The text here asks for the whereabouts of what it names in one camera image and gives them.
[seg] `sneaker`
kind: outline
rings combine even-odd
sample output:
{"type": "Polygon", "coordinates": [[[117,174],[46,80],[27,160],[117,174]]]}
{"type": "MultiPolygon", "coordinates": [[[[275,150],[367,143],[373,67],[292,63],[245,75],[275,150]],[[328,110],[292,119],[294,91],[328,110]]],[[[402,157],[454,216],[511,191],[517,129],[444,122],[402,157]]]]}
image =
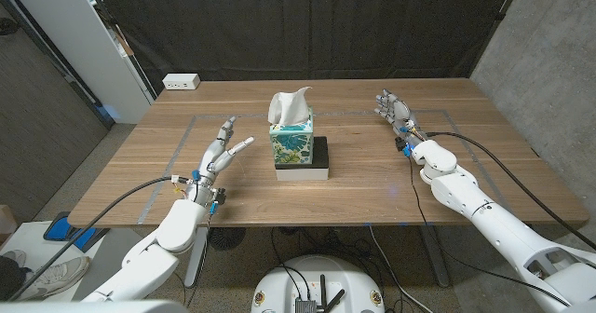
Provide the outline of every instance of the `sneaker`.
{"type": "Polygon", "coordinates": [[[20,295],[19,300],[43,298],[68,290],[83,277],[89,267],[89,261],[88,257],[83,256],[50,266],[20,295]]]}
{"type": "Polygon", "coordinates": [[[7,252],[3,254],[3,256],[17,262],[19,267],[23,267],[25,265],[25,258],[27,257],[27,254],[24,251],[15,250],[7,252]]]}

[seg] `robotic arm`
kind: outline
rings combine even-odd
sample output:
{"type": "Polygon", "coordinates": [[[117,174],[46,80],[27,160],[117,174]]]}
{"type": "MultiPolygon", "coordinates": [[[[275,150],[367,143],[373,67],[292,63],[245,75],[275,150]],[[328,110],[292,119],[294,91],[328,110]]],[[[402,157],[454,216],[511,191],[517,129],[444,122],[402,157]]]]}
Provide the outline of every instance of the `robotic arm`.
{"type": "Polygon", "coordinates": [[[376,100],[379,108],[375,112],[392,125],[404,155],[424,166],[420,176],[430,185],[437,201],[473,223],[521,280],[559,298],[530,289],[545,311],[561,312],[596,295],[595,253],[542,238],[484,194],[476,178],[457,165],[453,153],[427,138],[408,106],[397,96],[384,89],[376,100]]]}
{"type": "MultiPolygon", "coordinates": [[[[227,168],[234,156],[252,142],[253,137],[225,151],[232,134],[233,116],[220,129],[217,138],[207,148],[205,155],[193,171],[186,198],[174,202],[168,215],[147,237],[137,243],[122,261],[122,269],[108,279],[83,302],[104,302],[142,299],[161,286],[178,265],[174,254],[188,251],[195,241],[196,225],[203,220],[211,203],[213,214],[225,200],[222,188],[211,188],[217,175],[227,168]]],[[[179,178],[172,176],[172,182],[179,178]]]]}

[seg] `table top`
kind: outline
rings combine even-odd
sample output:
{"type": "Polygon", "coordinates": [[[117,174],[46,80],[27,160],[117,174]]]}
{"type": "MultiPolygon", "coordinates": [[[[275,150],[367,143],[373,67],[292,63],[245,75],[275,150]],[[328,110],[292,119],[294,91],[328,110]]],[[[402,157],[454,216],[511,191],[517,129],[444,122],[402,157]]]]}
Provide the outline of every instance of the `table top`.
{"type": "MultiPolygon", "coordinates": [[[[387,88],[407,102],[424,131],[455,131],[482,143],[569,223],[589,215],[562,180],[469,79],[374,79],[201,82],[197,90],[164,90],[69,216],[86,225],[110,202],[157,177],[191,177],[228,116],[238,116],[230,146],[256,141],[237,155],[215,187],[227,200],[211,226],[420,225],[410,163],[395,148],[389,124],[373,112],[387,88]],[[267,111],[279,91],[310,86],[315,136],[327,136],[328,181],[278,182],[267,111]]],[[[476,176],[494,201],[531,224],[554,221],[480,149],[449,136],[434,138],[476,176]]],[[[414,163],[413,181],[425,216],[435,225],[467,220],[442,206],[414,163]]],[[[115,206],[98,226],[158,225],[175,194],[171,183],[147,187],[115,206]]]]}

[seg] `floral tissue box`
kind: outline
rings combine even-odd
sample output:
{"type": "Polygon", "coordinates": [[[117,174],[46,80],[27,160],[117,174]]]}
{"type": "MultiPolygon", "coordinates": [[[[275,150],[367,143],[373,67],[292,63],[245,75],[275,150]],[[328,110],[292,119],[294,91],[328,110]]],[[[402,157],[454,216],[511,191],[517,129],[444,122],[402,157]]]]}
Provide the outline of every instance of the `floral tissue box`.
{"type": "Polygon", "coordinates": [[[308,107],[308,120],[298,125],[271,125],[269,139],[275,164],[312,164],[313,108],[308,107]]]}

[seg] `white power strip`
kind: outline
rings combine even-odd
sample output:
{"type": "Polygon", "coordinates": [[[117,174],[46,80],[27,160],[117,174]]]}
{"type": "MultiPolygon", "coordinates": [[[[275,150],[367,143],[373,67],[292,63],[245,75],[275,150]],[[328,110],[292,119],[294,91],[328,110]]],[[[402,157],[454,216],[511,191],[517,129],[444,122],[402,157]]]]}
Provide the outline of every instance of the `white power strip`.
{"type": "Polygon", "coordinates": [[[201,79],[198,74],[168,74],[162,82],[166,89],[196,89],[201,79]]]}

